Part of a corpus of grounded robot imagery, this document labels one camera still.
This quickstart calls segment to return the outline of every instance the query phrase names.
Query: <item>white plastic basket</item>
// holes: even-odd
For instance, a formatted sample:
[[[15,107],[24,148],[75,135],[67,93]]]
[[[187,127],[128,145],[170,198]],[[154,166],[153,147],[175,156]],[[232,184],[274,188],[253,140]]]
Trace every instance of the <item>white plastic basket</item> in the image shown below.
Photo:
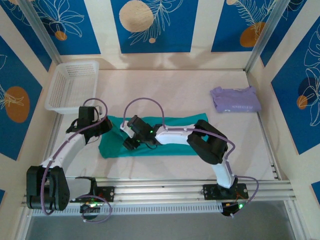
[[[59,64],[53,74],[44,107],[60,114],[76,114],[85,100],[96,96],[99,73],[97,61]]]

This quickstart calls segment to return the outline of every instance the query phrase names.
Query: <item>lavender t-shirt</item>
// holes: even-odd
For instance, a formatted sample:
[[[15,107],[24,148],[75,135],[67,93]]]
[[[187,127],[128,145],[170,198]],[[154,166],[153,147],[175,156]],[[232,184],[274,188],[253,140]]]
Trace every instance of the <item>lavender t-shirt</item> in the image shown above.
[[[245,89],[222,89],[219,86],[211,90],[210,93],[218,113],[258,112],[261,110],[261,104],[253,86]]]

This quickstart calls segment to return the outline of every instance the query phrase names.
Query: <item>green towel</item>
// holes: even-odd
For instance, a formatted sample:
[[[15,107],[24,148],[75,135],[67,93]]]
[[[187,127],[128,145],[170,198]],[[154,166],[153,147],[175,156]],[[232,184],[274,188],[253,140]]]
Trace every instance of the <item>green towel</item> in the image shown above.
[[[125,132],[120,131],[120,125],[123,122],[122,117],[108,116],[113,124],[111,131],[102,135],[99,145],[100,154],[103,158],[118,158],[128,156],[172,156],[172,155],[197,155],[189,145],[182,144],[166,144],[160,145],[156,149],[150,149],[145,144],[141,144],[137,149],[129,151],[124,146],[124,140],[128,137]],[[166,117],[165,124],[168,126],[187,126],[197,123],[203,119],[208,121],[205,113],[188,116],[188,117]],[[161,117],[147,116],[142,118],[143,121],[154,126],[161,124]]]

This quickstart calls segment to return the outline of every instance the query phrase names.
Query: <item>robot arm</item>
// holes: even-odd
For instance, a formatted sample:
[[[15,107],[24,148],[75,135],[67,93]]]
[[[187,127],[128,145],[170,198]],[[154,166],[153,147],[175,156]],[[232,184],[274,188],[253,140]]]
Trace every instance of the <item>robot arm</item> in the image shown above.
[[[98,137],[112,128],[112,123],[106,118],[100,124],[82,131],[70,139],[75,132],[94,125],[95,107],[81,106],[78,119],[73,121],[66,131],[65,140],[58,149],[46,159],[40,166],[31,166],[26,173],[26,203],[30,209],[41,209],[41,181],[45,169],[54,159],[49,167],[44,186],[44,204],[47,210],[64,210],[70,199],[75,199],[83,194],[96,195],[94,178],[77,177],[66,178],[65,172],[75,159],[79,151],[88,144],[91,137]]]
[[[135,115],[130,121],[125,121],[120,129],[128,134],[128,138],[123,143],[128,150],[136,149],[140,143],[190,145],[203,161],[210,164],[219,186],[230,189],[234,183],[237,184],[224,159],[224,154],[228,150],[227,142],[218,137],[198,132],[198,130],[207,131],[225,139],[227,137],[204,120],[199,120],[196,124],[188,126],[164,127],[157,124],[151,127]]]

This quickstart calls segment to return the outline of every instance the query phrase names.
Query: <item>white floor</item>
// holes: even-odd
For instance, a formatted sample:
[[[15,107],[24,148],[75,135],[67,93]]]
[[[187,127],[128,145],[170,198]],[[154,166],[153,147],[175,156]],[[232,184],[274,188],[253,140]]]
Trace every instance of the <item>white floor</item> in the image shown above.
[[[96,96],[106,102],[108,115],[121,117],[133,99],[158,101],[166,117],[187,117],[206,113],[209,123],[236,145],[229,161],[233,172],[259,180],[273,180],[269,154],[255,113],[217,113],[210,90],[246,88],[243,71],[212,70],[102,70]],[[161,116],[156,104],[141,100],[129,108],[127,117]],[[63,116],[55,149],[76,114]],[[100,141],[87,145],[72,162],[66,175],[121,179],[215,179],[212,168],[197,156],[121,157],[104,159]]]

